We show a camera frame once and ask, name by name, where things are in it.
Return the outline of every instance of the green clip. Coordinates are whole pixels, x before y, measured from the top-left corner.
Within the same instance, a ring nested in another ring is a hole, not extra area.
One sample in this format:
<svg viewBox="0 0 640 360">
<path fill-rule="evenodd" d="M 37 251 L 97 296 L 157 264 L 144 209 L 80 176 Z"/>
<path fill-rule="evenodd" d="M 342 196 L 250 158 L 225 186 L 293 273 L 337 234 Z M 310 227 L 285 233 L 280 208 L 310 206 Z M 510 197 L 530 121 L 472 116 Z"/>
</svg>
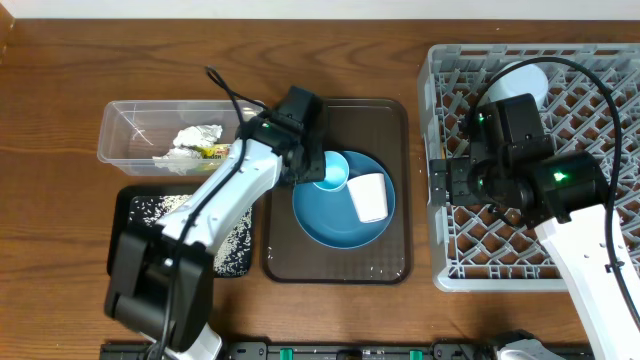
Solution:
<svg viewBox="0 0 640 360">
<path fill-rule="evenodd" d="M 422 360 L 422 351 L 420 350 L 409 351 L 409 360 Z"/>
<path fill-rule="evenodd" d="M 293 360 L 293 349 L 280 349 L 280 360 Z"/>
</svg>

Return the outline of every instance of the blue cup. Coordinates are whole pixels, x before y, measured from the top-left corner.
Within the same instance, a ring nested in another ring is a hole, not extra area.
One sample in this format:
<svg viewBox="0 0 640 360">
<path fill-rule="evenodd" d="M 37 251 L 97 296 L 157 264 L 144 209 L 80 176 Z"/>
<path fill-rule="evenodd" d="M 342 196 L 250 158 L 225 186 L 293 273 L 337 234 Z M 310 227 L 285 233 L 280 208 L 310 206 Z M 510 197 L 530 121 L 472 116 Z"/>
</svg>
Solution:
<svg viewBox="0 0 640 360">
<path fill-rule="evenodd" d="M 314 182 L 318 189 L 329 192 L 342 190 L 349 180 L 349 163 L 344 156 L 335 151 L 325 151 L 324 159 L 326 162 L 324 180 Z"/>
</svg>

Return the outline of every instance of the gray dish rack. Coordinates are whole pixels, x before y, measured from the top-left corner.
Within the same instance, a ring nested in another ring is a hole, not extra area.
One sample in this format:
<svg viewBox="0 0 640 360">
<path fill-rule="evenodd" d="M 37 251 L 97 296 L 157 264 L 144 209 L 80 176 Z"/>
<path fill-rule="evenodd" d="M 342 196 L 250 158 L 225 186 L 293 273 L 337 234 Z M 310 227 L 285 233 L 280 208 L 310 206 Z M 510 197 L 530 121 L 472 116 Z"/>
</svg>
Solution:
<svg viewBox="0 0 640 360">
<path fill-rule="evenodd" d="M 432 47 L 418 77 L 427 167 L 430 159 L 468 152 L 458 120 L 497 71 L 508 63 L 539 56 L 576 61 L 612 89 L 624 129 L 616 208 L 633 265 L 640 271 L 640 44 Z M 538 66 L 549 79 L 540 117 L 556 152 L 589 151 L 609 180 L 615 139 L 604 98 L 586 76 L 567 66 Z M 566 291 L 533 230 L 514 230 L 489 214 L 488 206 L 439 207 L 429 201 L 427 212 L 433 280 L 441 290 Z M 519 213 L 511 209 L 507 216 L 517 221 Z"/>
</svg>

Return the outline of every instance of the white cup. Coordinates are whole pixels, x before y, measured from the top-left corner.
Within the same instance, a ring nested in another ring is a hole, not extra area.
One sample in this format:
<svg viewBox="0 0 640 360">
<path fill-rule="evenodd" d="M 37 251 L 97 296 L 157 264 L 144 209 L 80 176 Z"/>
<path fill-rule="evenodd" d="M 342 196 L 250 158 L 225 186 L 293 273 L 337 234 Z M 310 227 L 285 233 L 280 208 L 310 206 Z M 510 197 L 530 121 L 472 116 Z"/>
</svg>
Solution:
<svg viewBox="0 0 640 360">
<path fill-rule="evenodd" d="M 358 176 L 347 181 L 347 188 L 360 222 L 376 222 L 389 216 L 384 174 Z"/>
<path fill-rule="evenodd" d="M 520 61 L 508 64 L 500 70 L 498 74 L 518 63 L 520 63 Z M 496 81 L 496 83 L 489 88 L 487 94 L 481 99 L 480 104 L 487 102 L 487 97 L 489 101 L 495 102 L 529 93 L 533 95 L 538 110 L 540 110 L 548 92 L 549 80 L 547 79 L 547 75 L 545 75 L 542 69 L 531 64 L 514 70 Z"/>
</svg>

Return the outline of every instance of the plastic tray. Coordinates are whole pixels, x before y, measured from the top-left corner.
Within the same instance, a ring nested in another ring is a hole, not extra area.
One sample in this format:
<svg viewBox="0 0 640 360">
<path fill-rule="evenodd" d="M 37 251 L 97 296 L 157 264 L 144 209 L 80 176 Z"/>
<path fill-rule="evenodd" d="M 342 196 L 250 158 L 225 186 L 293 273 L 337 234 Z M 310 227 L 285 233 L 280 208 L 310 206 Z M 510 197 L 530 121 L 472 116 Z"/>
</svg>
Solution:
<svg viewBox="0 0 640 360">
<path fill-rule="evenodd" d="M 576 61 L 612 90 L 623 131 L 622 169 L 616 207 L 636 270 L 640 268 L 640 45 L 510 44 L 436 45 L 418 78 L 420 127 L 430 159 L 464 155 L 467 139 L 457 121 L 477 91 L 506 64 L 538 56 Z M 558 153 L 585 149 L 611 171 L 613 124 L 602 95 L 581 73 L 564 65 L 538 64 L 549 79 L 540 110 Z M 428 207 L 433 279 L 443 291 L 563 291 L 564 281 L 532 230 L 514 230 L 487 206 Z M 519 213 L 507 216 L 517 220 Z"/>
<path fill-rule="evenodd" d="M 147 223 L 145 218 L 150 215 L 154 219 L 166 214 L 167 209 L 159 207 L 159 203 L 167 196 L 193 195 L 202 184 L 148 184 L 132 185 L 120 190 L 116 199 L 116 208 L 113 215 L 113 227 L 111 230 L 111 244 L 107 259 L 107 272 L 111 274 L 113 257 L 118 246 L 120 234 L 130 222 L 149 227 L 157 236 L 162 236 L 162 227 Z M 232 233 L 227 236 L 225 242 L 233 244 L 227 247 L 224 255 L 220 252 L 216 255 L 214 263 L 214 276 L 216 278 L 241 277 L 249 272 L 251 267 L 251 253 L 254 237 L 254 214 L 252 207 L 245 216 L 249 219 L 238 222 Z"/>
<path fill-rule="evenodd" d="M 275 188 L 267 197 L 262 266 L 278 282 L 400 283 L 412 265 L 406 112 L 399 103 L 385 99 L 330 99 L 327 104 L 331 122 L 324 149 L 356 151 L 381 164 L 395 189 L 395 214 L 371 243 L 334 249 L 302 230 L 293 213 L 293 189 Z"/>
<path fill-rule="evenodd" d="M 245 120 L 262 109 L 238 101 Z M 173 147 L 180 130 L 195 125 L 220 125 L 219 144 L 231 144 L 238 129 L 238 116 L 229 100 L 113 101 L 104 110 L 98 159 L 111 163 L 128 175 L 174 176 L 166 168 L 188 168 L 186 175 L 209 175 L 224 159 L 153 160 Z"/>
</svg>

